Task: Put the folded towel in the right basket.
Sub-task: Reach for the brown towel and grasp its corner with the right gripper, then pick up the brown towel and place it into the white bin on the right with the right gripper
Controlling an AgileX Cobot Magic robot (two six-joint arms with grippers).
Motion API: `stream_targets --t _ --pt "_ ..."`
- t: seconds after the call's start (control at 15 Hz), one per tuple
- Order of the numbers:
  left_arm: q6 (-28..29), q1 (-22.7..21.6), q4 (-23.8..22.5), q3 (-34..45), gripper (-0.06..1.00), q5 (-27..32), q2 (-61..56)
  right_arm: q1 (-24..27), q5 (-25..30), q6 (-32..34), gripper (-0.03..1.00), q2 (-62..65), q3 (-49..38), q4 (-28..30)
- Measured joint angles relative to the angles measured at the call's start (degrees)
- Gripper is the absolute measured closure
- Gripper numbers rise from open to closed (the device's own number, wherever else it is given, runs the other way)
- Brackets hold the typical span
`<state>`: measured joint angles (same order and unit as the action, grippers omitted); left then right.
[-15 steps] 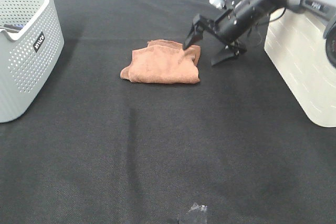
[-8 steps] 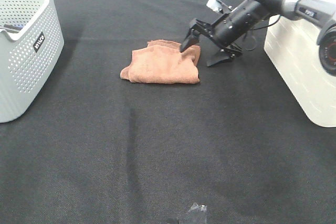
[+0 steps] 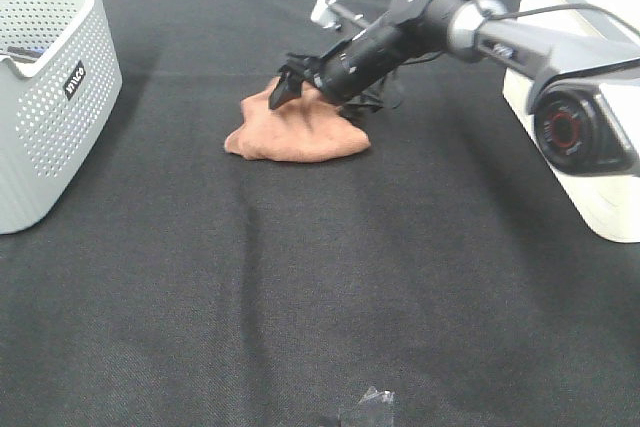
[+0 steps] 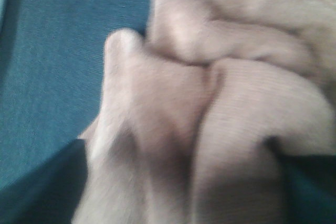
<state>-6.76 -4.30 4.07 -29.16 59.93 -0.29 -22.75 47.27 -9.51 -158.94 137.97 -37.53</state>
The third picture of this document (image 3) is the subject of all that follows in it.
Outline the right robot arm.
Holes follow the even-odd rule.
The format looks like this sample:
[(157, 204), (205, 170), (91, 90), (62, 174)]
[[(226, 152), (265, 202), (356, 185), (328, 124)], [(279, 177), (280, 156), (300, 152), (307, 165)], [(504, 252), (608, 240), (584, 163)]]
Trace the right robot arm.
[(639, 48), (630, 42), (529, 25), (498, 0), (391, 0), (367, 22), (333, 0), (312, 20), (346, 35), (319, 56), (292, 54), (280, 68), (271, 109), (298, 98), (304, 84), (336, 105), (427, 54), (466, 62), (489, 58), (527, 78), (525, 112), (546, 161), (572, 176), (639, 172)]

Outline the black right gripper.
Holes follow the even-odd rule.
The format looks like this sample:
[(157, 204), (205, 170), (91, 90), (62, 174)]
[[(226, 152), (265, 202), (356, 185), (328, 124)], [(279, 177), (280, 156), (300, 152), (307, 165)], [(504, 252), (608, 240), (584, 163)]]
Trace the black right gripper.
[(269, 109), (299, 98), (304, 83), (318, 89), (327, 101), (343, 104), (405, 61), (429, 51), (409, 30), (382, 16), (320, 56), (291, 54), (278, 70), (280, 77), (269, 96)]

